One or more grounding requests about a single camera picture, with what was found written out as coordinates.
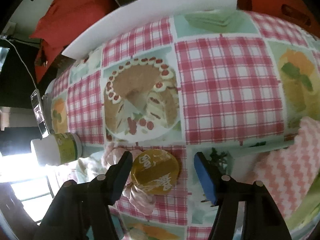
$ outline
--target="green label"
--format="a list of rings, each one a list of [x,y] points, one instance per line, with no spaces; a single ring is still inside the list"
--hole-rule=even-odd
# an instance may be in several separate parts
[[[53,134],[53,136],[58,144],[61,164],[75,161],[78,158],[78,149],[72,134],[57,133]]]

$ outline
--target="white cable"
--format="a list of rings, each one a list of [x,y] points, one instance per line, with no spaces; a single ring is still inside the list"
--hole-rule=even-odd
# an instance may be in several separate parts
[[[11,41],[8,41],[7,39],[3,39],[3,40],[5,40],[5,41],[9,42],[9,43],[14,47],[14,49],[16,50],[16,52],[17,52],[17,54],[18,54],[18,56],[19,56],[19,58],[20,58],[21,62],[22,62],[22,63],[24,64],[24,66],[26,67],[26,69],[27,69],[27,71],[28,71],[28,73],[29,73],[29,75],[30,75],[30,77],[31,77],[31,79],[32,79],[33,85],[34,85],[34,86],[35,86],[35,88],[37,89],[36,83],[35,83],[35,81],[34,81],[34,79],[33,79],[32,75],[31,75],[31,73],[30,73],[30,71],[29,71],[29,69],[28,69],[27,65],[26,65],[26,64],[24,63],[24,61],[22,60],[22,58],[21,58],[21,56],[20,56],[20,54],[19,54],[19,52],[18,52],[18,50],[17,50],[16,46],[14,46],[14,45],[11,43]]]

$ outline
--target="pink towel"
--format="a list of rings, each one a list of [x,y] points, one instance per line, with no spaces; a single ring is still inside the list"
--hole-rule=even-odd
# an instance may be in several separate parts
[[[102,156],[102,166],[109,169],[111,165],[117,164],[126,151],[123,148],[113,148],[114,144],[109,144],[106,147],[106,151]],[[142,151],[132,150],[133,159],[135,159]],[[153,212],[153,208],[156,204],[156,198],[154,195],[146,194],[142,190],[138,189],[131,181],[131,175],[129,175],[124,190],[122,192],[129,202],[142,214],[148,216]]]
[[[256,163],[247,183],[261,180],[284,218],[296,211],[320,168],[320,122],[303,117],[294,145]]]

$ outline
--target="tablecloth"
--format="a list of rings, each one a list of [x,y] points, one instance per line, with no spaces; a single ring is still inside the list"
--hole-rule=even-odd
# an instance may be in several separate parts
[[[53,85],[53,128],[78,134],[91,152],[113,141],[130,150],[172,153],[181,168],[177,185],[156,196],[150,216],[124,197],[111,209],[120,215],[127,239],[147,225],[164,229],[162,239],[205,240],[216,207],[201,202],[194,154],[224,154],[220,168],[231,175],[243,170],[237,173],[243,179],[258,161],[259,155],[250,154],[288,146],[303,116],[320,120],[319,48],[319,40],[300,27],[263,14],[215,10],[165,17],[106,41],[68,68]],[[116,97],[112,84],[120,74],[148,65],[161,76],[173,73],[170,84],[161,81],[178,98],[173,121],[152,118],[136,94]],[[126,104],[121,129],[114,127],[108,100]],[[143,237],[153,236],[145,231]]]

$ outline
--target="white bottle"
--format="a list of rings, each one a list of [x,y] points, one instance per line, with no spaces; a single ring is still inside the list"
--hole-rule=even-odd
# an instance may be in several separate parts
[[[36,155],[40,166],[59,166],[80,158],[82,146],[76,134],[58,133],[32,140],[31,152]]]

